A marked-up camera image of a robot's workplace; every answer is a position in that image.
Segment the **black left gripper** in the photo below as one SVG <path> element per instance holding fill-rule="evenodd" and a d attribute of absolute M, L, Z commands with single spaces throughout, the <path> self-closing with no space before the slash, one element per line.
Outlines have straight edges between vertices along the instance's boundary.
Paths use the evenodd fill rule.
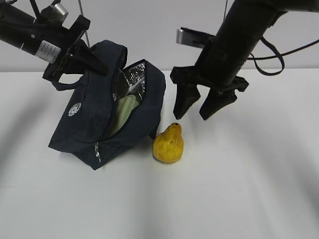
<path fill-rule="evenodd" d="M 85 71 L 108 74 L 107 65 L 81 39 L 89 26 L 90 20 L 80 15 L 69 29 L 59 25 L 49 30 L 45 40 L 61 51 L 56 60 L 44 70 L 44 79 L 59 80 L 63 74 L 84 74 Z"/>

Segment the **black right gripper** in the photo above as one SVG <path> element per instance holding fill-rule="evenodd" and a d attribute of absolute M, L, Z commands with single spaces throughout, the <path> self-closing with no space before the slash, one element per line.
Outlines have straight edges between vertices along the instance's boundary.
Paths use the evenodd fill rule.
<path fill-rule="evenodd" d="M 170 78 L 177 85 L 173 109 L 173 114 L 177 120 L 180 120 L 189 108 L 199 100 L 198 85 L 211 89 L 199 111 L 204 120 L 209 119 L 223 107 L 235 102 L 237 100 L 235 90 L 244 92 L 249 86 L 249 83 L 243 77 L 234 76 L 229 83 L 227 79 L 215 73 L 205 75 L 195 66 L 174 66 Z"/>

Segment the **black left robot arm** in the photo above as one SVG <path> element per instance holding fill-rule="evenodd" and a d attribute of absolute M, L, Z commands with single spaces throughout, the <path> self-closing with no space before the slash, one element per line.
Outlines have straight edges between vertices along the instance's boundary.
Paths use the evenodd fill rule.
<path fill-rule="evenodd" d="M 93 71 L 107 75 L 108 68 L 82 40 L 91 21 L 79 15 L 70 28 L 63 26 L 68 11 L 59 0 L 39 10 L 30 1 L 34 16 L 18 9 L 11 0 L 0 2 L 0 39 L 48 63 L 43 78 L 58 82 L 63 74 Z"/>

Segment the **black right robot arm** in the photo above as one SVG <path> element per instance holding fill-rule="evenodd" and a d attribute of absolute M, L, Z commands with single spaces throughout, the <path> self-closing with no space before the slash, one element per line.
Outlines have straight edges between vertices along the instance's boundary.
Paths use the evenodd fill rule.
<path fill-rule="evenodd" d="M 284 65 L 282 54 L 264 38 L 266 30 L 289 11 L 318 12 L 317 0 L 236 0 L 216 35 L 182 27 L 176 32 L 178 44 L 202 51 L 192 66 L 173 67 L 170 78 L 177 86 L 173 114 L 181 119 L 200 98 L 198 86 L 209 93 L 200 108 L 204 120 L 237 100 L 249 83 L 237 74 L 259 41 L 267 45 Z"/>

